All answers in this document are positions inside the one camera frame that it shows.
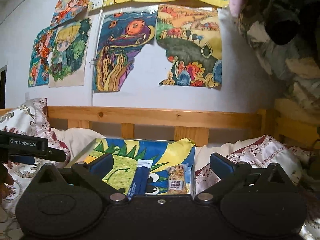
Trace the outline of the person's left hand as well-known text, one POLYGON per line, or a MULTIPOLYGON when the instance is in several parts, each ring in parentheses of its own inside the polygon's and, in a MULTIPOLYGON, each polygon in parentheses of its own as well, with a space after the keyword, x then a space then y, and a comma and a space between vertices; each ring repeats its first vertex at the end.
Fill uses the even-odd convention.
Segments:
POLYGON ((9 194, 11 194, 11 188, 10 186, 14 184, 14 180, 12 176, 9 174, 8 169, 1 163, 0 168, 0 194, 1 194, 1 200, 7 198, 9 194))

